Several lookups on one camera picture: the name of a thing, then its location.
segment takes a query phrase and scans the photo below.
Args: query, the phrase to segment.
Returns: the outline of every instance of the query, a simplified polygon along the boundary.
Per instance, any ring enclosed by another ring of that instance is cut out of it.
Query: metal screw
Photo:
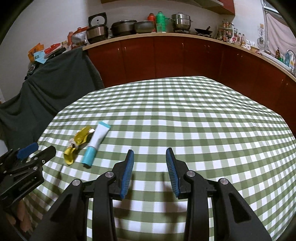
[[[113,177],[114,173],[113,172],[106,172],[105,177]]]
[[[194,177],[195,176],[195,172],[194,171],[188,171],[186,172],[188,177]]]
[[[74,186],[78,186],[78,185],[80,184],[80,180],[75,179],[75,180],[72,182],[72,184],[73,184]]]
[[[228,180],[226,178],[221,178],[220,182],[224,185],[228,184]]]

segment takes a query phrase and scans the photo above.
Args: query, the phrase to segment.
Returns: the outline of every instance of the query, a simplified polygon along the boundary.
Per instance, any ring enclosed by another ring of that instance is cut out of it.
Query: cabinet door
[[[90,60],[100,72],[105,87],[126,83],[119,41],[90,48],[87,52]]]
[[[184,76],[184,37],[154,37],[156,78]]]
[[[272,64],[261,60],[251,99],[275,110],[280,89],[286,75]]]
[[[251,98],[260,60],[248,52],[225,46],[219,82]]]
[[[223,44],[203,39],[186,38],[184,49],[184,75],[205,76],[218,80]]]
[[[127,82],[155,79],[153,37],[120,41]]]
[[[296,82],[286,76],[279,98],[275,105],[275,112],[280,114],[296,136]]]
[[[219,1],[224,4],[223,8],[226,11],[229,11],[229,13],[227,13],[227,14],[235,15],[234,1],[233,0],[219,0]]]

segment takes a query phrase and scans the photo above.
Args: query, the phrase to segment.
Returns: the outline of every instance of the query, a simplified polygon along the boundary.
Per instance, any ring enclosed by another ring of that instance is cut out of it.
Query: cooking pot
[[[147,34],[154,30],[154,21],[140,21],[135,23],[137,34]]]
[[[191,27],[190,16],[183,14],[182,12],[178,12],[177,14],[173,14],[172,18],[169,18],[173,22],[173,30],[182,30],[189,31]]]
[[[135,34],[136,20],[123,20],[112,24],[111,32],[114,37]]]
[[[93,44],[108,38],[108,27],[105,24],[95,25],[86,30],[87,40]]]

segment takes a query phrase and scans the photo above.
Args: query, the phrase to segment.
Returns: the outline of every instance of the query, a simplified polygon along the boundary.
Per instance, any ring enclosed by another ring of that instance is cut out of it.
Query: table
[[[86,125],[111,125],[91,169],[83,167],[84,147],[67,166],[68,140]],[[296,142],[280,115],[205,77],[146,80],[106,88],[75,101],[52,120],[39,149],[53,145],[56,157],[44,166],[44,183],[26,198],[36,226],[75,178],[96,179],[135,153],[130,189],[113,201],[119,240],[183,240],[186,200],[171,190],[165,151],[204,178],[227,178],[249,203],[273,240],[295,208]],[[210,240],[213,215],[209,200]],[[91,209],[87,223],[91,240]]]

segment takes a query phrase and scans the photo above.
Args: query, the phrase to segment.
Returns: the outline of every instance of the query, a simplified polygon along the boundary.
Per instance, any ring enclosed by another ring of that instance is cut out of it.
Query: countertop
[[[261,56],[257,53],[251,52],[247,49],[244,49],[240,46],[236,46],[230,43],[225,43],[223,41],[217,40],[217,39],[212,39],[212,38],[207,38],[207,37],[202,37],[202,36],[198,36],[198,35],[194,35],[194,34],[178,34],[178,33],[149,33],[149,34],[133,34],[133,35],[127,35],[127,36],[122,36],[122,37],[116,37],[116,38],[111,38],[111,39],[107,39],[101,42],[97,42],[94,44],[90,44],[87,45],[85,47],[83,47],[83,50],[88,50],[90,48],[102,45],[102,44],[107,44],[107,43],[111,43],[111,42],[115,42],[115,41],[120,41],[120,40],[124,40],[124,39],[133,39],[133,38],[140,38],[140,37],[154,37],[154,36],[177,36],[177,37],[188,37],[188,38],[196,38],[196,39],[204,39],[204,40],[208,40],[208,41],[213,41],[213,42],[217,42],[217,43],[221,43],[224,45],[228,45],[231,46],[233,48],[237,48],[240,50],[243,50],[245,52],[248,52],[250,54],[253,54],[255,56],[257,56],[258,58],[261,58],[263,60],[265,60],[266,62],[269,62],[270,64],[272,64],[273,66],[275,66],[276,68],[278,68],[279,70],[281,70],[282,72],[284,72],[286,75],[288,75],[292,80],[294,80],[296,82],[296,77],[294,77],[289,71],[287,71],[286,69],[284,69],[283,67],[281,67],[280,65],[278,65],[277,63],[275,63],[274,61]]]

